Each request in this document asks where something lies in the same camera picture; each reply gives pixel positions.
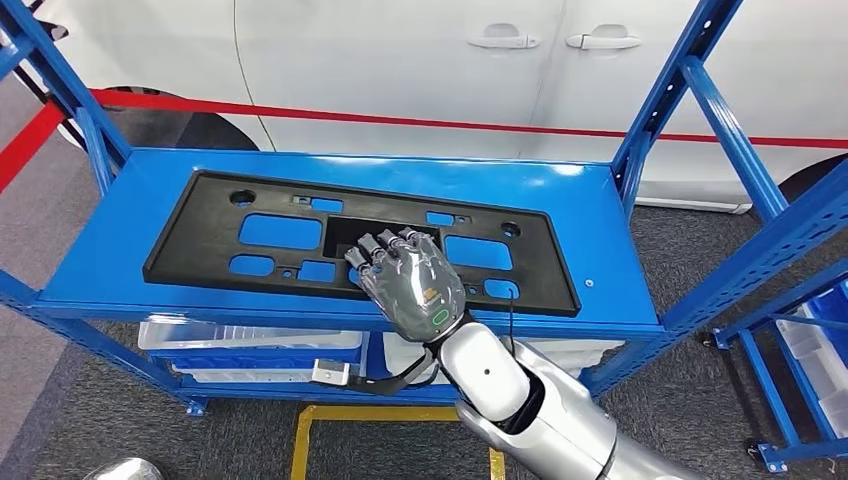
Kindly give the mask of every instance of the green label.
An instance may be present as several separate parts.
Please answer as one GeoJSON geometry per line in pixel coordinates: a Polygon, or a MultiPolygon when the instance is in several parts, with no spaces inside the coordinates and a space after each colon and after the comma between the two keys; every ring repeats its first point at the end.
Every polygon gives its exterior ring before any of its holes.
{"type": "Polygon", "coordinates": [[[435,315],[433,315],[433,325],[441,325],[445,323],[445,320],[447,320],[448,317],[450,317],[450,312],[444,309],[439,310],[435,315]]]}

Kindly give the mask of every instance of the white car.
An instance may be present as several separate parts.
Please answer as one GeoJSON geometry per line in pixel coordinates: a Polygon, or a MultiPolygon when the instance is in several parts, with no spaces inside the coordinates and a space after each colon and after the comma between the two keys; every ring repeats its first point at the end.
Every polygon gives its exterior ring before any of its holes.
{"type": "MultiPolygon", "coordinates": [[[[625,132],[696,0],[46,0],[92,88],[625,132]]],[[[748,0],[708,70],[745,132],[848,137],[848,3],[748,0]]],[[[620,138],[226,116],[260,149],[609,161],[620,138]]],[[[711,134],[691,95],[666,133],[711,134]]],[[[844,155],[758,146],[773,178],[844,155]]],[[[643,204],[744,211],[717,143],[659,141],[643,204]]]]}

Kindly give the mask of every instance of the gray robotic hand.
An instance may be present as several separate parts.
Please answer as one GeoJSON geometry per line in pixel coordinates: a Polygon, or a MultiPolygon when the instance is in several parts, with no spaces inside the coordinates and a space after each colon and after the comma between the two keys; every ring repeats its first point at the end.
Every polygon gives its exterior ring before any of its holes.
{"type": "Polygon", "coordinates": [[[426,233],[404,228],[359,239],[345,258],[365,293],[404,339],[430,343],[450,331],[465,311],[459,275],[426,233]]]}

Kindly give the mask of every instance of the car door handle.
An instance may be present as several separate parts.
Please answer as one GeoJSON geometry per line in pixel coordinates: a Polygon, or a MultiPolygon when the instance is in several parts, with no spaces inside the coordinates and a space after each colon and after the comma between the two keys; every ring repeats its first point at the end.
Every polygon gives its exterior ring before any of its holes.
{"type": "Polygon", "coordinates": [[[631,36],[598,37],[583,33],[566,38],[565,44],[580,50],[617,50],[638,47],[642,44],[642,39],[631,36]]]}
{"type": "Polygon", "coordinates": [[[483,30],[482,35],[469,37],[466,41],[475,47],[504,49],[536,48],[542,43],[539,37],[522,34],[511,23],[493,23],[483,30]]]}

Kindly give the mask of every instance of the black plastic panel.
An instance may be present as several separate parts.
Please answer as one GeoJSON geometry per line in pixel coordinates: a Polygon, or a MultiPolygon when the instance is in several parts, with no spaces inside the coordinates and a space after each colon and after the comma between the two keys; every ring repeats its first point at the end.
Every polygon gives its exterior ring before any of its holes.
{"type": "Polygon", "coordinates": [[[397,232],[406,226],[431,234],[440,247],[446,237],[455,235],[501,242],[509,248],[508,270],[502,266],[454,264],[471,308],[509,309],[509,298],[486,294],[484,283],[491,279],[507,280],[518,287],[519,295],[513,303],[516,312],[575,316],[580,310],[565,259],[544,212],[210,171],[192,175],[144,264],[144,279],[150,283],[367,299],[348,279],[350,267],[344,252],[366,233],[376,235],[385,228],[397,232]],[[340,211],[313,208],[313,204],[323,208],[318,199],[341,201],[340,211]],[[441,214],[453,224],[428,224],[428,212],[441,214]],[[242,225],[252,214],[320,222],[317,246],[309,243],[306,247],[281,248],[242,243],[242,225]],[[253,276],[231,272],[230,262],[239,255],[265,257],[270,273],[253,276]],[[299,273],[305,273],[301,272],[304,261],[335,265],[331,280],[298,279],[299,273]]]}

